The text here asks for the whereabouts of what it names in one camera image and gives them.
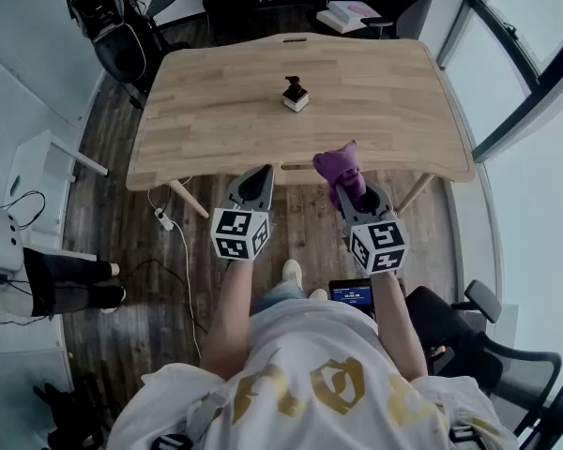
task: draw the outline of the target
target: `white cable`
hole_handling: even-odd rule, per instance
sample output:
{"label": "white cable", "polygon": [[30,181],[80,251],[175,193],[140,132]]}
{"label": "white cable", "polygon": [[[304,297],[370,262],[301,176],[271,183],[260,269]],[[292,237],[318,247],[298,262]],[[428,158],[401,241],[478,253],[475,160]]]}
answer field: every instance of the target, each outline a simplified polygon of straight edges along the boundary
{"label": "white cable", "polygon": [[150,202],[150,206],[151,206],[152,208],[154,208],[155,210],[157,210],[157,207],[154,206],[154,204],[153,204],[152,201],[150,200],[150,190],[148,190],[148,194],[147,194],[147,195],[148,195],[148,201]]}
{"label": "white cable", "polygon": [[191,336],[194,339],[194,345],[196,346],[196,351],[198,352],[198,358],[202,358],[200,354],[200,349],[198,348],[198,341],[196,340],[196,325],[194,323],[194,311],[191,309],[191,286],[190,286],[190,260],[188,258],[188,245],[186,244],[186,238],[184,237],[184,233],[181,231],[181,227],[177,224],[176,221],[172,221],[177,229],[179,230],[179,234],[181,235],[181,241],[184,243],[184,249],[186,250],[186,280],[188,282],[188,306],[190,307],[190,316],[191,316]]}

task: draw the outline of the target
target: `floor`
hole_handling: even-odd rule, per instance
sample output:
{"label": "floor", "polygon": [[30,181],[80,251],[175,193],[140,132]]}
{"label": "floor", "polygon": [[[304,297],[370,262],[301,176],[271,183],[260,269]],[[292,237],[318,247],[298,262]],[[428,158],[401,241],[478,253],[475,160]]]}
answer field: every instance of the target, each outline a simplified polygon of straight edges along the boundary
{"label": "floor", "polygon": [[[282,32],[309,31],[304,7],[270,9],[242,29],[221,32],[223,40],[243,41]],[[194,48],[215,45],[206,21],[167,30],[166,37],[187,40]],[[100,89],[82,141],[81,151],[109,169],[101,177],[78,168],[71,186],[65,229],[65,249],[98,254],[121,266],[126,304],[103,315],[88,309],[64,317],[73,375],[93,373],[113,421],[141,386],[140,377],[173,362],[197,364],[192,345],[186,289],[186,255],[178,232],[166,232],[153,215],[143,193],[125,187],[129,155],[141,111],[107,77]],[[418,178],[410,172],[366,174],[398,202]],[[188,190],[207,211],[220,205],[231,182],[224,175],[195,177]],[[168,199],[168,190],[151,192],[155,204]],[[253,296],[263,294],[280,278],[283,263],[297,259],[306,291],[327,287],[332,279],[355,278],[358,270],[343,245],[342,220],[327,200],[324,186],[275,187],[273,232],[255,265]],[[183,228],[188,242],[192,307],[196,321],[208,327],[226,262],[218,259],[209,238],[210,222],[173,196],[167,215]],[[426,285],[448,301],[455,293],[455,259],[449,209],[443,183],[434,179],[403,218],[411,234],[411,250],[402,277],[407,292]],[[160,267],[157,259],[178,277]],[[204,332],[196,328],[198,340]]]}

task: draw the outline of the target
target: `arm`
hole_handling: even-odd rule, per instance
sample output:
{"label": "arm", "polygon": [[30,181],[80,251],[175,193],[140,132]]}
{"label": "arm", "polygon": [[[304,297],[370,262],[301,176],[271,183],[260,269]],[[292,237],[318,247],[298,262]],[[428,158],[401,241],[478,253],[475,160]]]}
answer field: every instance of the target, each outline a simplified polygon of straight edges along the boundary
{"label": "arm", "polygon": [[372,275],[379,340],[408,381],[427,376],[425,355],[409,318],[403,293],[393,273]]}
{"label": "arm", "polygon": [[200,367],[224,380],[236,375],[248,358],[252,262],[234,261],[223,279],[219,303],[203,346]]}

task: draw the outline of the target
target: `white t-shirt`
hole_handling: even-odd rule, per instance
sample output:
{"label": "white t-shirt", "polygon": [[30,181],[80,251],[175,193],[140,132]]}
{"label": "white t-shirt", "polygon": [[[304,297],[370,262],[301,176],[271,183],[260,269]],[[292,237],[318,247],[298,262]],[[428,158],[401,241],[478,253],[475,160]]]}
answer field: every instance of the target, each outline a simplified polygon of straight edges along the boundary
{"label": "white t-shirt", "polygon": [[197,409],[213,395],[227,402],[194,448],[448,449],[458,423],[472,425],[488,449],[518,448],[473,379],[407,382],[375,322],[346,304],[281,302],[251,317],[250,344],[245,368],[229,382],[183,364],[144,376],[107,449],[147,449],[160,435],[195,433],[204,420]]}

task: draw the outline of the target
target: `small box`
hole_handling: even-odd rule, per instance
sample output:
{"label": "small box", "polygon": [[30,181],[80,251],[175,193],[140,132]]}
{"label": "small box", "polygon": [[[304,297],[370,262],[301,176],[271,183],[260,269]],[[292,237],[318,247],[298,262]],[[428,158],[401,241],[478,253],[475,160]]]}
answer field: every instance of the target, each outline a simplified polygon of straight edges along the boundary
{"label": "small box", "polygon": [[294,110],[295,112],[300,112],[304,106],[309,103],[309,93],[307,92],[301,98],[298,99],[297,102],[292,101],[290,98],[283,98],[283,104]]}
{"label": "small box", "polygon": [[283,104],[295,112],[300,112],[309,103],[309,92],[300,86],[299,77],[286,77],[285,80],[290,82],[290,86],[283,92]]}

